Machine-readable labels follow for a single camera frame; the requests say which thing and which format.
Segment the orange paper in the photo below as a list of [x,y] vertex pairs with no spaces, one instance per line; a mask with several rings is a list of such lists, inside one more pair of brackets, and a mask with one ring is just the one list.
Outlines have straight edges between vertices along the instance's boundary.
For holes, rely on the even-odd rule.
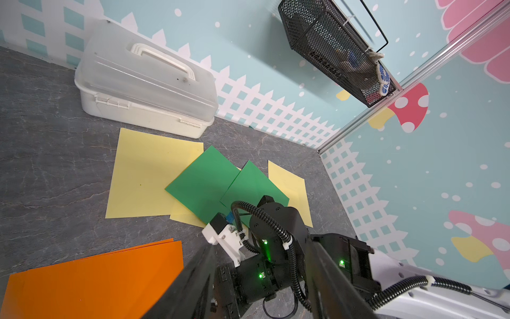
[[183,270],[172,239],[9,277],[2,318],[141,318]]

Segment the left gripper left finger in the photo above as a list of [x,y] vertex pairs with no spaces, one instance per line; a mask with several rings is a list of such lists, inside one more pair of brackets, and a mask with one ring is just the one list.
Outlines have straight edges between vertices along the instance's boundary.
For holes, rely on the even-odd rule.
[[206,245],[143,317],[210,318],[215,270],[215,248]]

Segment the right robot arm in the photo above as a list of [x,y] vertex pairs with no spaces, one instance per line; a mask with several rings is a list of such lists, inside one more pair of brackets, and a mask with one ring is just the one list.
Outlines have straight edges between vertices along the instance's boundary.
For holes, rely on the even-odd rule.
[[365,242],[311,234],[297,209],[265,196],[236,201],[203,230],[231,258],[215,275],[219,318],[292,289],[315,318],[508,318],[509,291],[459,283],[403,264]]

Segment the large green paper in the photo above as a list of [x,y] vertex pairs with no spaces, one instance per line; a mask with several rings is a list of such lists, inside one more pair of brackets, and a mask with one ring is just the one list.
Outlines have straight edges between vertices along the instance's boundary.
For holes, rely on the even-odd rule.
[[257,166],[248,161],[226,193],[220,198],[220,202],[228,209],[235,201],[243,201],[257,206],[265,195],[272,197],[276,203],[283,206],[287,206],[289,203],[289,198]]

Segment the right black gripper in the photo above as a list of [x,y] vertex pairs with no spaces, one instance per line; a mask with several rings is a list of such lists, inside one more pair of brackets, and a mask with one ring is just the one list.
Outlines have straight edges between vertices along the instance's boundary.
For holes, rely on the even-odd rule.
[[255,255],[235,267],[232,262],[215,271],[215,318],[241,318],[251,305],[276,298],[291,286],[288,265],[275,265]]

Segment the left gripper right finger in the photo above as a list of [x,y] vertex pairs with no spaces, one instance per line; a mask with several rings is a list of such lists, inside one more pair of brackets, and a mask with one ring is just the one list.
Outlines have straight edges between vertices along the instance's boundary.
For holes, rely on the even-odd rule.
[[306,245],[305,269],[314,318],[376,317],[320,243]]

